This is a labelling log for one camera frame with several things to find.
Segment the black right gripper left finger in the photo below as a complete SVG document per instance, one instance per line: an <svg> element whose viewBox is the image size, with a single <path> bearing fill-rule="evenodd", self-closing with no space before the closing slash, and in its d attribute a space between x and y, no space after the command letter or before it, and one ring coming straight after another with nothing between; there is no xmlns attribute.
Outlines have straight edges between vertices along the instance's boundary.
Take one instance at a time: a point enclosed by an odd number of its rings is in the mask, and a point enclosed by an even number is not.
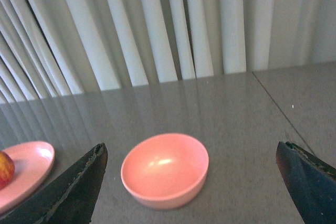
<svg viewBox="0 0 336 224"><path fill-rule="evenodd" d="M1 223L91 223L107 161L105 144L96 145Z"/></svg>

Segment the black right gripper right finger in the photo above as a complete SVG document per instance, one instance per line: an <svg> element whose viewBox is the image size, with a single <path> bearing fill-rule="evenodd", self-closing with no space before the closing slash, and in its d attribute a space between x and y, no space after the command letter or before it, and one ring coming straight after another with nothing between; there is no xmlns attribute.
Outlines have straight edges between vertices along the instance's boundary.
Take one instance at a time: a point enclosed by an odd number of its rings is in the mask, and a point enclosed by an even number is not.
<svg viewBox="0 0 336 224"><path fill-rule="evenodd" d="M276 163L304 223L335 223L335 168L292 142L279 142Z"/></svg>

